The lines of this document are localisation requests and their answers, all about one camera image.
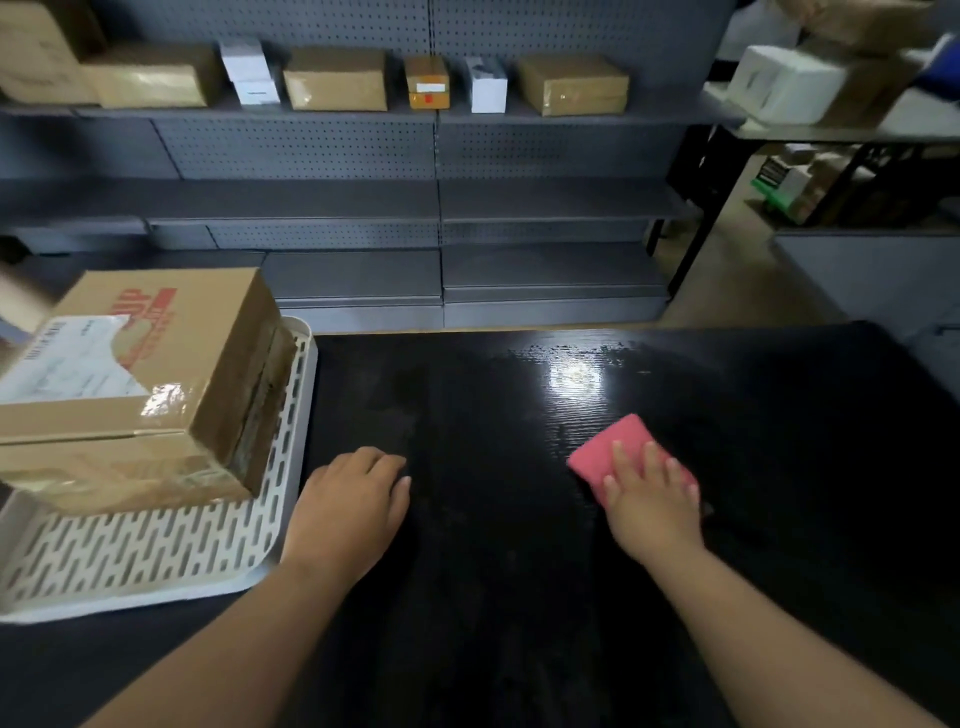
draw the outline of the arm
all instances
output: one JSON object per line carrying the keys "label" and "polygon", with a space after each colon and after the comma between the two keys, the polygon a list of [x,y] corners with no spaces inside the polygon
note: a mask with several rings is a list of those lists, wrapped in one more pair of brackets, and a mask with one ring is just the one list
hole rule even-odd
{"label": "arm", "polygon": [[700,496],[677,461],[623,449],[604,482],[614,538],[654,578],[744,728],[944,728],[910,698],[790,617],[704,547]]}
{"label": "arm", "polygon": [[393,486],[405,462],[360,448],[316,470],[294,509],[279,566],[86,728],[272,725],[347,592],[399,529],[410,478]]}

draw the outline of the white plastic tray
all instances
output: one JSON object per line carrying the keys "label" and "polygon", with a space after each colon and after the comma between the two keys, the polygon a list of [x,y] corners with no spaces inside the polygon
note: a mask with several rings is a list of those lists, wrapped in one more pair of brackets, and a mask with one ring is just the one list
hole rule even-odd
{"label": "white plastic tray", "polygon": [[0,510],[0,621],[39,622],[230,594],[276,565],[300,489],[317,345],[300,319],[280,426],[256,499],[71,518],[14,492]]}

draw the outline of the left hand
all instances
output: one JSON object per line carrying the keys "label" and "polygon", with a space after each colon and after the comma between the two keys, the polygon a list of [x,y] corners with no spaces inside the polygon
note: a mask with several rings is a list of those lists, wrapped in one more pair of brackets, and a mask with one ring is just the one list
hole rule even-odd
{"label": "left hand", "polygon": [[386,552],[407,514],[410,478],[396,480],[406,462],[360,448],[315,470],[294,508],[281,563],[333,572],[348,589],[356,584]]}

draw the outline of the brown package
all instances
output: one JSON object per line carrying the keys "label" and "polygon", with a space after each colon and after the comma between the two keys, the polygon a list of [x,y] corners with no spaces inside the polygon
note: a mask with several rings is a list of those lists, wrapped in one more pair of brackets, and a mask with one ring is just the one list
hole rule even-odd
{"label": "brown package", "polygon": [[862,53],[889,54],[932,44],[924,0],[815,0],[798,18],[816,36]]}
{"label": "brown package", "polygon": [[862,56],[823,38],[811,38],[799,50],[847,68],[847,81],[827,113],[817,122],[821,127],[862,127],[872,129],[887,115],[900,95],[910,86],[923,66],[901,55],[889,58]]}
{"label": "brown package", "polygon": [[407,56],[403,59],[411,109],[449,109],[450,76],[439,56]]}
{"label": "brown package", "polygon": [[523,96],[541,116],[622,113],[630,76],[602,56],[540,54],[517,64]]}
{"label": "brown package", "polygon": [[96,104],[80,61],[106,42],[80,0],[0,0],[0,88],[23,104]]}
{"label": "brown package", "polygon": [[224,87],[213,46],[120,43],[84,62],[105,109],[208,107]]}
{"label": "brown package", "polygon": [[0,378],[0,480],[74,515],[255,495],[294,349],[256,269],[87,273]]}
{"label": "brown package", "polygon": [[294,48],[283,71],[294,109],[386,111],[387,54],[367,48]]}

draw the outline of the pegboard panel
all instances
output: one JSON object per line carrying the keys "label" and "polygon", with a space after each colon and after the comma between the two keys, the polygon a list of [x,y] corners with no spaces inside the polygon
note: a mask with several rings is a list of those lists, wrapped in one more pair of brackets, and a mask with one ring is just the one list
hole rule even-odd
{"label": "pegboard panel", "polygon": [[433,125],[316,119],[164,119],[188,180],[432,180]]}
{"label": "pegboard panel", "polygon": [[0,179],[67,177],[178,174],[147,119],[0,116]]}
{"label": "pegboard panel", "polygon": [[510,243],[629,243],[643,239],[647,223],[634,220],[563,223],[458,223],[442,227],[443,245]]}
{"label": "pegboard panel", "polygon": [[666,176],[684,127],[437,127],[440,179]]}
{"label": "pegboard panel", "polygon": [[323,223],[320,225],[214,225],[220,248],[259,251],[436,248],[437,225]]}
{"label": "pegboard panel", "polygon": [[733,0],[432,0],[434,48],[450,56],[602,53],[644,87],[707,79]]}
{"label": "pegboard panel", "polygon": [[430,49],[427,0],[93,0],[111,39],[212,41],[253,36],[282,47]]}

